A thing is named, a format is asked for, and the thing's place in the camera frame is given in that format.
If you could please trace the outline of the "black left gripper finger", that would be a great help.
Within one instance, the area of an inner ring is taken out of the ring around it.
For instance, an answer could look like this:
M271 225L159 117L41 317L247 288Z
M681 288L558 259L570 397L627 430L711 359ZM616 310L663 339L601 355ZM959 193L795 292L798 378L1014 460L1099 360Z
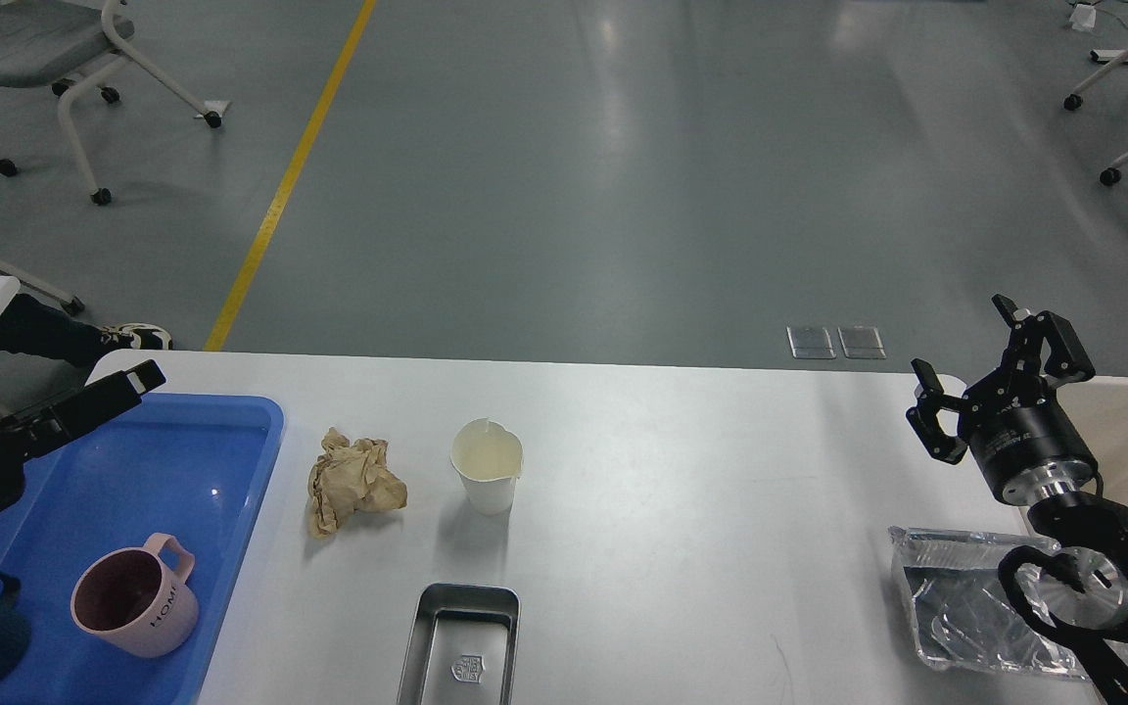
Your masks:
M148 358L142 364L0 420L0 446L21 461L39 458L134 409L165 381L162 368Z

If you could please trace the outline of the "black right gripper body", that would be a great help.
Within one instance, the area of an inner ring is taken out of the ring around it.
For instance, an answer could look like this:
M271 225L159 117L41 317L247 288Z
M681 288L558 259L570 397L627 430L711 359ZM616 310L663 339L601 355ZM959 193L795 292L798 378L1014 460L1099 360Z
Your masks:
M986 376L963 393L958 437L971 451L992 496L1033 505L1082 490L1100 462L1046 381Z

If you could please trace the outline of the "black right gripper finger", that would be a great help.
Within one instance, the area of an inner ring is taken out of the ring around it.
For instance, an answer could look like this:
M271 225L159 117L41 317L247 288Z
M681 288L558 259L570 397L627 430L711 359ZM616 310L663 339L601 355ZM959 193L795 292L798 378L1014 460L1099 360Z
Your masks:
M940 412L963 409L964 400L945 393L934 367L923 358L913 358L913 373L917 380L915 405L906 409L910 428L923 449L932 459L948 464L959 464L968 447L962 438L950 437L938 418Z
M1050 309L1031 312L1002 294L993 296L992 305L1010 329L1008 344L997 369L999 379L1010 389L1036 381L1056 389L1096 376L1096 365L1066 318Z

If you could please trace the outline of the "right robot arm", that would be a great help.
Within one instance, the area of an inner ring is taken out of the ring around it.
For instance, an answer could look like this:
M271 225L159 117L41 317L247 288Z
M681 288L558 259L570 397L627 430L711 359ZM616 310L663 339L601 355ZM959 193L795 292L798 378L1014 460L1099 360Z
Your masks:
M992 305L1010 337L999 364L958 396L914 358L915 404L906 411L938 461L971 455L992 496L1025 509L1056 553L1012 548L998 565L1010 607L1031 631L1068 647L1108 704L1128 704L1128 505L1105 497L1100 462L1061 409L1058 390L1096 374L1070 321L1029 311L1007 296Z

